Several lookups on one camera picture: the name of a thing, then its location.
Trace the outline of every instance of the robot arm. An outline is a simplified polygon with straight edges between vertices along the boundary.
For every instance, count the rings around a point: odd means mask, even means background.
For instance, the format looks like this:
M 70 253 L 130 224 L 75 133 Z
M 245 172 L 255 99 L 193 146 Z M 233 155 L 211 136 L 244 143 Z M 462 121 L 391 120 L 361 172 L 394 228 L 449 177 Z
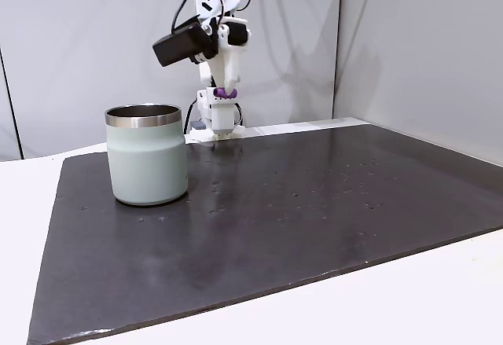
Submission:
M 234 17 L 240 0 L 195 2 L 197 15 L 178 27 L 175 16 L 171 34 L 153 49 L 163 66 L 185 58 L 200 66 L 200 80 L 207 87 L 197 93 L 202 121 L 213 134 L 226 136 L 234 132 L 239 60 L 251 32 L 246 20 Z

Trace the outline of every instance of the gray wall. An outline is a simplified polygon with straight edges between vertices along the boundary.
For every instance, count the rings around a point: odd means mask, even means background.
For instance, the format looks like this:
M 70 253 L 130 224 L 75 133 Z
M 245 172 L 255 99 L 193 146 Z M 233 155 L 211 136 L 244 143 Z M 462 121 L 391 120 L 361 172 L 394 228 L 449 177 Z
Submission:
M 0 162 L 20 158 L 9 97 L 0 62 Z
M 0 0 L 0 42 L 27 157 L 105 140 L 103 112 L 180 105 L 200 89 L 189 61 L 161 68 L 151 49 L 181 0 Z M 191 1 L 181 15 L 195 9 Z M 242 58 L 248 127 L 332 116 L 339 0 L 253 0 Z
M 336 116 L 503 163 L 503 0 L 364 2 L 341 0 Z

